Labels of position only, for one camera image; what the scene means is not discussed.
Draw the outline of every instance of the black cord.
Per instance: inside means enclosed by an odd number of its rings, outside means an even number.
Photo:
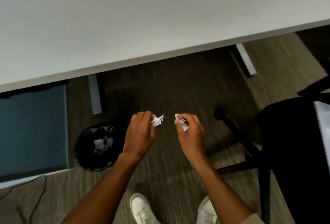
[[[38,199],[36,205],[34,206],[32,212],[31,212],[31,215],[30,215],[30,217],[29,217],[29,221],[28,221],[28,222],[26,221],[26,219],[24,218],[24,216],[23,216],[23,214],[22,214],[22,212],[21,212],[19,206],[16,206],[16,208],[15,208],[15,210],[16,210],[17,213],[19,214],[19,217],[21,218],[21,220],[23,221],[24,224],[31,224],[31,223],[32,223],[33,214],[34,214],[35,210],[37,209],[37,206],[39,205],[39,203],[40,203],[40,201],[41,201],[41,198],[42,198],[42,196],[43,196],[43,193],[44,193],[45,190],[46,190],[47,176],[46,176],[46,175],[38,176],[38,177],[34,178],[33,180],[30,180],[30,181],[27,181],[27,182],[23,182],[23,183],[17,184],[17,185],[15,185],[15,186],[11,187],[10,190],[8,191],[8,193],[6,193],[5,196],[3,196],[3,197],[0,198],[0,200],[5,199],[5,198],[11,193],[11,191],[12,191],[14,188],[17,188],[17,187],[22,186],[22,185],[25,185],[25,184],[29,184],[29,183],[33,182],[34,180],[37,180],[37,179],[39,179],[39,178],[41,178],[41,177],[44,177],[44,178],[45,178],[45,180],[43,181],[43,190],[42,190],[42,192],[41,192],[41,194],[40,194],[40,197],[39,197],[39,199]]]

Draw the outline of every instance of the hand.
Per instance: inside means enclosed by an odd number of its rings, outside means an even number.
[[[206,158],[204,146],[204,127],[201,125],[198,117],[191,114],[180,114],[179,118],[188,121],[189,129],[184,132],[182,125],[178,120],[174,123],[177,127],[179,141],[182,151],[193,167],[197,160]]]
[[[140,162],[155,140],[155,127],[151,125],[153,114],[139,112],[132,116],[126,132],[123,154],[135,162]]]

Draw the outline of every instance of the black trash bag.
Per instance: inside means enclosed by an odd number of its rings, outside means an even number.
[[[111,167],[122,153],[126,129],[110,123],[99,123],[85,129],[75,143],[74,152],[80,166],[90,171]]]

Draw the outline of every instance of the shoe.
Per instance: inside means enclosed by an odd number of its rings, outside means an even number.
[[[153,214],[150,203],[142,194],[133,194],[130,206],[137,224],[161,224]]]
[[[209,197],[205,197],[199,205],[196,224],[215,224],[217,218]]]

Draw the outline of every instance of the beige sleeve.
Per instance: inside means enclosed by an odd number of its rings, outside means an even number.
[[[241,224],[265,224],[257,214],[251,214],[245,221]]]

